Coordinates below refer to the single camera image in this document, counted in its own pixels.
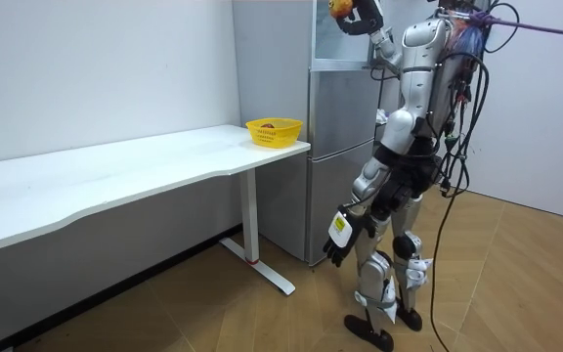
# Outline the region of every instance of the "humanoid robot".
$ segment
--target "humanoid robot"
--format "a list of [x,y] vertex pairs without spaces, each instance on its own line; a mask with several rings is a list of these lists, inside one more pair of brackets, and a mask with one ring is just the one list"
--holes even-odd
[[[489,6],[489,1],[441,1],[439,11],[486,11]],[[390,28],[384,29],[379,0],[331,0],[329,7],[342,31],[370,36],[377,57],[401,81],[403,106],[390,114],[378,149],[353,183],[351,202],[338,206],[324,248],[340,266],[355,247],[359,276],[355,298],[365,307],[366,318],[347,316],[344,324],[380,350],[392,351],[384,319],[394,322],[399,316],[412,330],[422,329],[414,309],[416,291],[427,282],[432,260],[421,257],[422,241],[411,227],[423,193],[439,178],[441,159],[435,145],[442,134],[453,132],[453,95],[469,95],[468,83],[477,67],[464,56],[443,62],[454,51],[457,31],[448,17],[434,16],[410,26],[399,52]],[[392,259],[377,249],[391,222]]]

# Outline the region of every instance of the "desk foot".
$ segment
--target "desk foot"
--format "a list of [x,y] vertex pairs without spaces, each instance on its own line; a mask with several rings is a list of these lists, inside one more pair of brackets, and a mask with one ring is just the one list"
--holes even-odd
[[[246,259],[244,259],[244,248],[239,246],[238,243],[230,239],[222,239],[220,243],[248,264]],[[268,265],[262,263],[262,261],[257,261],[255,264],[249,264],[249,266],[257,270],[258,273],[262,274],[271,283],[277,286],[285,295],[290,295],[294,292],[294,285],[291,284],[290,281],[286,280],[282,275],[278,274]]]

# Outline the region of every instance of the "yellow basket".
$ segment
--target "yellow basket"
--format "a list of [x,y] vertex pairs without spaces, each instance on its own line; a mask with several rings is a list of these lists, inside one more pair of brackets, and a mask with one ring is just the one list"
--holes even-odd
[[[270,123],[274,128],[262,127]],[[270,148],[285,148],[294,143],[301,132],[303,122],[292,118],[261,118],[246,123],[253,143]]]

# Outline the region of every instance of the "gray refrigerator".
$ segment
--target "gray refrigerator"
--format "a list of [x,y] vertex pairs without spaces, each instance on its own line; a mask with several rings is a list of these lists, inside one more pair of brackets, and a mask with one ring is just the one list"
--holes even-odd
[[312,145],[256,169],[260,233],[315,265],[372,154],[379,83],[365,69],[369,40],[340,32],[320,0],[235,1],[234,20],[242,123],[299,119],[299,139]]

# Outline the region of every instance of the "freezer drawer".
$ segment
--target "freezer drawer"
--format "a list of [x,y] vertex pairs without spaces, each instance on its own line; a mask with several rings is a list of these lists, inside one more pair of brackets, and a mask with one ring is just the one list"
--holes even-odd
[[367,70],[310,73],[310,156],[319,159],[374,137],[379,82]]
[[372,140],[343,154],[308,162],[307,257],[310,265],[323,258],[327,228],[339,204],[351,198],[351,186],[372,155]]

